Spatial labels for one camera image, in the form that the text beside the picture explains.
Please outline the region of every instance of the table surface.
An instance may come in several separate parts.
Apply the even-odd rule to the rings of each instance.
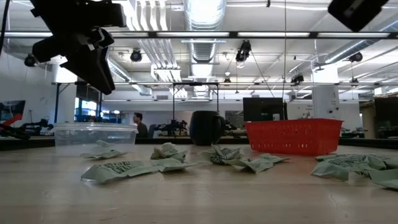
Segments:
[[[104,185],[82,181],[93,164],[148,160],[153,145],[124,158],[88,161],[57,157],[55,149],[0,152],[0,223],[398,223],[398,192],[368,179],[342,182],[311,176],[313,157],[291,160],[259,174],[233,166],[200,164]],[[208,147],[188,150],[187,161]],[[247,156],[258,156],[241,146]],[[340,146],[338,153],[398,151]]]

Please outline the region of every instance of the red basket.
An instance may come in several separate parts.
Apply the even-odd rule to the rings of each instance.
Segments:
[[[246,122],[251,148],[276,154],[319,156],[338,147],[342,121],[303,119]]]

